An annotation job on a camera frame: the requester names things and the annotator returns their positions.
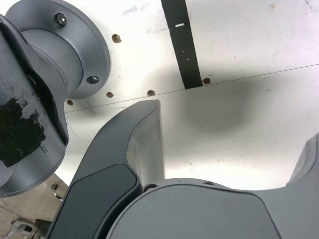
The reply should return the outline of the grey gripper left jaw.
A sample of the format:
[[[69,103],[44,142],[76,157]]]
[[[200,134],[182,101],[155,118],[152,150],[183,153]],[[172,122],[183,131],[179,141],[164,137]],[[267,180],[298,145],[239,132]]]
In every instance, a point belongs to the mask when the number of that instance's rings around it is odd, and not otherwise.
[[[105,238],[119,214],[143,193],[143,187],[164,178],[160,101],[140,101],[98,131],[47,237]]]

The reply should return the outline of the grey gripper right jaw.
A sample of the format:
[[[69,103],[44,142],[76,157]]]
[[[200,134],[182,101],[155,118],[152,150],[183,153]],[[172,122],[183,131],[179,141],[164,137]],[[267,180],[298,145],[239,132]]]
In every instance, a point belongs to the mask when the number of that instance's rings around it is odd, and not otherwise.
[[[198,181],[162,184],[118,216],[109,239],[316,239],[319,138],[302,150],[286,186],[243,191]]]

